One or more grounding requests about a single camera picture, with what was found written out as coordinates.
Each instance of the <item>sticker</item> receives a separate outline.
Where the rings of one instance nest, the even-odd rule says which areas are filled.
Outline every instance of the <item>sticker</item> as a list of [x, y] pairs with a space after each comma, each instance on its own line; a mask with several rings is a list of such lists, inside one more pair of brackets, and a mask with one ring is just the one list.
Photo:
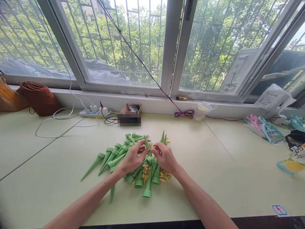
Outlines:
[[279, 217], [289, 216], [281, 205], [272, 205], [272, 208]]
[[295, 150], [297, 150], [297, 149], [298, 149], [298, 147], [293, 146], [293, 147], [291, 147], [290, 149], [291, 149], [291, 150], [293, 150], [293, 151], [295, 151]]

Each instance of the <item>charger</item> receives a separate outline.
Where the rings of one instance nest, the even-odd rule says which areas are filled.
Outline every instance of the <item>charger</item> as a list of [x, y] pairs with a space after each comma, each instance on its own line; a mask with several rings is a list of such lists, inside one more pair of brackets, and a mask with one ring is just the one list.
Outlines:
[[103, 108], [99, 108], [99, 112], [101, 113], [101, 115], [103, 117], [106, 117], [109, 114], [109, 111], [107, 108], [103, 107]]

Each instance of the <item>brown bag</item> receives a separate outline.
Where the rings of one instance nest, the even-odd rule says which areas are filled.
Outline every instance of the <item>brown bag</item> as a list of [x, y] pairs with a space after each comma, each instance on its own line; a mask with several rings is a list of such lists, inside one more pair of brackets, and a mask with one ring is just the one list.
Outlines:
[[20, 111], [26, 107], [25, 99], [7, 86], [4, 77], [0, 77], [0, 112]]
[[33, 81], [20, 82], [20, 88], [17, 92], [24, 96], [29, 106], [39, 116], [53, 115], [62, 108], [53, 93], [45, 85]]

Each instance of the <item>black cable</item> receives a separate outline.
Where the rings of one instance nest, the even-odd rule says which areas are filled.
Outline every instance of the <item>black cable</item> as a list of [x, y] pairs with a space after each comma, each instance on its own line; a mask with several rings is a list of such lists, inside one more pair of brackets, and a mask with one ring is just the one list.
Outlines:
[[131, 46], [129, 45], [129, 43], [127, 42], [127, 40], [125, 39], [125, 37], [123, 36], [122, 34], [122, 31], [118, 28], [118, 26], [116, 25], [116, 23], [114, 22], [113, 18], [111, 17], [110, 13], [108, 12], [107, 8], [105, 7], [104, 3], [102, 0], [98, 0], [98, 3], [100, 4], [100, 6], [103, 8], [105, 14], [109, 17], [110, 21], [112, 22], [112, 24], [114, 25], [114, 27], [117, 29], [117, 31], [119, 32], [119, 34], [121, 35], [121, 37], [123, 38], [123, 40], [125, 41], [125, 43], [127, 44], [127, 46], [130, 48], [130, 50], [134, 53], [134, 55], [137, 57], [137, 59], [140, 61], [140, 63], [143, 65], [143, 67], [146, 69], [146, 71], [148, 72], [148, 74], [150, 75], [150, 77], [153, 79], [153, 81], [155, 81], [155, 83], [157, 84], [157, 86], [160, 88], [160, 90], [165, 94], [165, 96], [173, 103], [173, 105], [175, 105], [175, 107], [180, 111], [179, 112], [176, 112], [176, 113], [179, 113], [178, 116], [180, 115], [185, 115], [186, 117], [192, 119], [193, 118], [193, 113], [190, 113], [189, 112], [182, 112], [179, 107], [173, 102], [173, 100], [171, 99], [170, 96], [168, 96], [164, 91], [163, 89], [161, 88], [161, 86], [157, 83], [157, 81], [154, 79], [154, 77], [151, 75], [151, 73], [149, 72], [149, 70], [147, 69], [147, 67], [145, 66], [145, 64], [143, 63], [143, 61], [138, 57], [138, 55], [135, 53], [135, 51], [131, 48]]
[[35, 110], [34, 110], [34, 108], [32, 108], [32, 109], [34, 110], [34, 112], [32, 113], [32, 112], [31, 112], [31, 108], [32, 108], [32, 107], [29, 107], [29, 113], [30, 113], [31, 115], [33, 115], [33, 114], [35, 114]]
[[227, 120], [227, 121], [239, 121], [239, 120], [243, 120], [243, 119], [229, 120], [229, 119], [224, 119], [224, 118], [212, 118], [212, 119], [223, 119], [223, 120]]
[[[100, 103], [100, 105], [101, 105], [101, 108], [103, 109], [104, 107], [103, 107], [103, 105], [102, 105], [102, 102], [101, 101], [99, 101], [99, 103]], [[107, 114], [106, 115], [106, 117], [104, 116], [104, 114], [103, 114], [103, 112], [101, 112], [101, 115], [104, 117], [104, 123], [105, 124], [117, 124], [118, 122], [116, 122], [116, 123], [114, 123], [114, 121], [116, 121], [117, 120], [117, 117], [118, 117], [118, 115], [117, 114]]]
[[224, 119], [224, 118], [212, 118], [212, 119], [223, 119], [223, 120], [227, 120], [227, 121], [239, 121], [239, 120], [244, 120], [244, 119], [229, 120], [229, 119]]

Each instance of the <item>light green tabletop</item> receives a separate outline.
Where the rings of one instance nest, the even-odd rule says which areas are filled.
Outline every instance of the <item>light green tabletop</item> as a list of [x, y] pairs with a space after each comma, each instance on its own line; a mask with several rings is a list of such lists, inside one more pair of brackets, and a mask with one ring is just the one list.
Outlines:
[[[93, 118], [85, 118], [78, 125], [95, 123]], [[73, 128], [67, 137], [57, 139], [0, 181], [3, 216], [12, 228], [43, 227], [109, 175], [107, 168], [98, 177], [100, 168], [96, 167], [80, 182], [99, 152], [105, 153], [105, 149], [116, 142], [123, 143], [127, 132], [150, 134], [151, 140], [158, 142], [163, 130], [171, 141], [168, 146], [177, 161], [230, 217], [275, 215], [272, 205], [281, 205], [291, 216], [305, 215], [305, 199], [302, 198], [305, 173], [293, 177], [276, 167], [283, 149], [279, 150], [281, 155], [273, 158], [278, 152], [276, 146], [265, 150], [261, 147], [263, 139], [243, 128], [242, 122], [233, 125], [223, 122], [227, 137], [208, 125], [185, 117], [142, 114], [141, 127], [101, 124]], [[247, 136], [254, 141], [249, 149]], [[184, 190], [173, 177], [162, 186], [152, 184], [150, 199], [143, 198], [142, 193], [143, 189], [135, 189], [121, 179], [115, 186], [113, 203], [110, 204], [109, 192], [85, 225], [198, 219]]]
[[[58, 116], [68, 115], [70, 112], [65, 110]], [[37, 127], [47, 118], [52, 117], [30, 114], [28, 108], [18, 112], [0, 113], [0, 180], [54, 141], [54, 138], [35, 136]], [[59, 136], [82, 119], [77, 116], [67, 120], [45, 121], [38, 134], [46, 137]]]

